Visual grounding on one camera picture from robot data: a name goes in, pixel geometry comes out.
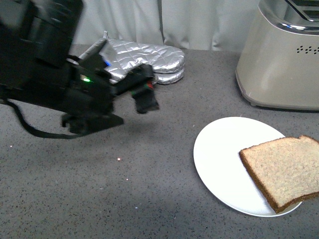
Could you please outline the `black gripper with LED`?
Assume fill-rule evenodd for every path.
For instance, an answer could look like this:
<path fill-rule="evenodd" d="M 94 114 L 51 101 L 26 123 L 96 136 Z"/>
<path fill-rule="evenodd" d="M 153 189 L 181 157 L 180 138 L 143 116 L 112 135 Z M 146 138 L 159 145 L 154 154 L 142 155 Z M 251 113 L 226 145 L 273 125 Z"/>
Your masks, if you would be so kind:
<path fill-rule="evenodd" d="M 65 88 L 62 126 L 74 136 L 85 136 L 120 126 L 124 120 L 113 114 L 114 96 L 130 92 L 139 114 L 159 109 L 155 98 L 151 65 L 142 64 L 129 71 L 125 78 L 110 85 L 107 64 L 98 53 L 83 58 L 68 55 L 59 62 Z"/>

